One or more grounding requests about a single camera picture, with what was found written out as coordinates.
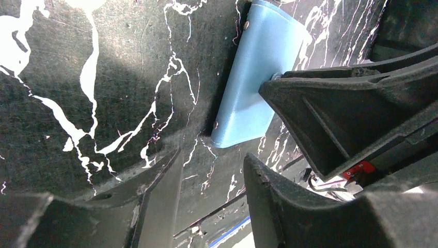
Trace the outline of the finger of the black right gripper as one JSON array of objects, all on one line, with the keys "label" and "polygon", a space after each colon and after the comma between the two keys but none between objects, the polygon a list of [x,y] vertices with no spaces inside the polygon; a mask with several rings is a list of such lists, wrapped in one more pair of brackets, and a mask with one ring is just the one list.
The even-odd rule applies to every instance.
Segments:
[{"label": "finger of the black right gripper", "polygon": [[270,80],[259,93],[324,180],[437,149],[437,57],[362,77]]},{"label": "finger of the black right gripper", "polygon": [[365,64],[348,65],[343,67],[319,68],[311,70],[288,71],[281,77],[286,78],[356,78],[376,75],[399,70],[423,62],[437,56],[437,44],[403,56],[375,61]]}]

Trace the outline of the blue leather card holder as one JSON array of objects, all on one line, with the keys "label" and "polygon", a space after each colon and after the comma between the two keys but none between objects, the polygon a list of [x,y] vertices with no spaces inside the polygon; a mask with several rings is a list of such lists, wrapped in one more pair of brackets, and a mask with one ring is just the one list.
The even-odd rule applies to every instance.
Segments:
[{"label": "blue leather card holder", "polygon": [[268,1],[252,1],[220,103],[211,144],[217,148],[265,136],[273,109],[259,94],[265,81],[294,67],[305,26]]}]

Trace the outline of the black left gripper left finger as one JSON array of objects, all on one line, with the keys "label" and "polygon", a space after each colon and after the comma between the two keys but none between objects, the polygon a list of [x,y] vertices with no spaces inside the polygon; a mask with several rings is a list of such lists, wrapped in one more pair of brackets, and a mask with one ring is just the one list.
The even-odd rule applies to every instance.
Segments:
[{"label": "black left gripper left finger", "polygon": [[51,193],[1,197],[1,247],[171,247],[180,149],[88,201]]}]

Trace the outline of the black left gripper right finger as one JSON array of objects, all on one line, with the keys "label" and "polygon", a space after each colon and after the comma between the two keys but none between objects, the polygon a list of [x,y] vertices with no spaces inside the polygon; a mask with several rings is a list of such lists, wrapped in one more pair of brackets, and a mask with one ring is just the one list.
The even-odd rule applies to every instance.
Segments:
[{"label": "black left gripper right finger", "polygon": [[437,247],[437,194],[367,192],[343,203],[249,153],[244,183],[256,247]]}]

